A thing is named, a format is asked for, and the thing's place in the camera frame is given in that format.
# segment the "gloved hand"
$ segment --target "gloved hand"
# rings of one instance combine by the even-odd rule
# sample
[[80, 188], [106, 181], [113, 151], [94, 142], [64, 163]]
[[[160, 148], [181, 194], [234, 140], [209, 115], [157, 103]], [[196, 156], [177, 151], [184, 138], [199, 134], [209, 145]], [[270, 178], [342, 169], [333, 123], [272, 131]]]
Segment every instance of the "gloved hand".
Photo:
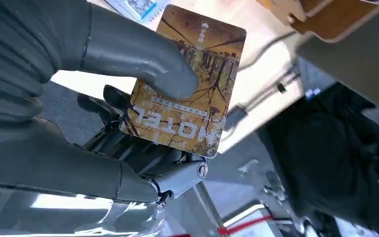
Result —
[[0, 183], [133, 198], [119, 197], [129, 168], [35, 117], [42, 83], [58, 70], [137, 77], [175, 99], [195, 92], [196, 75], [167, 39], [85, 0], [0, 0]]

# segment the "forest illustration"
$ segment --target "forest illustration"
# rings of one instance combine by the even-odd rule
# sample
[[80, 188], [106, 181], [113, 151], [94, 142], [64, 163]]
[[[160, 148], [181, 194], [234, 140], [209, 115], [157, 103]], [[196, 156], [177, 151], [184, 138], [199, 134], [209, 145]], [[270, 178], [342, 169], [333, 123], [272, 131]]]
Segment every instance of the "forest illustration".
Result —
[[137, 80], [121, 130], [159, 144], [212, 158], [216, 155], [246, 31], [168, 5], [157, 32], [171, 40], [199, 78], [185, 101]]

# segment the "finger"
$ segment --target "finger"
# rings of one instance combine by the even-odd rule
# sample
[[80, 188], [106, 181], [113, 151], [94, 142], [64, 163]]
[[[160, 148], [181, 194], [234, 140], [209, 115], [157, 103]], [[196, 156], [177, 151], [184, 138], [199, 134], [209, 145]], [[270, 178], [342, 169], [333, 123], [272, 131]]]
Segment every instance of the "finger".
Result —
[[174, 99], [197, 90], [194, 71], [169, 40], [106, 9], [92, 11], [83, 71], [136, 77]]

